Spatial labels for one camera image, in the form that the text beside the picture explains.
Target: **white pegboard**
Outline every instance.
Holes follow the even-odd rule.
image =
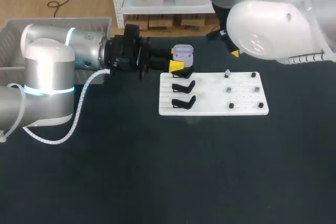
[[[172,84],[188,87],[195,80],[190,94],[174,92]],[[173,99],[189,102],[193,96],[196,102],[190,110],[174,108]],[[267,115],[269,112],[260,74],[255,72],[231,73],[193,73],[189,79],[176,78],[171,73],[160,77],[160,115],[179,116],[223,116],[223,115]]]

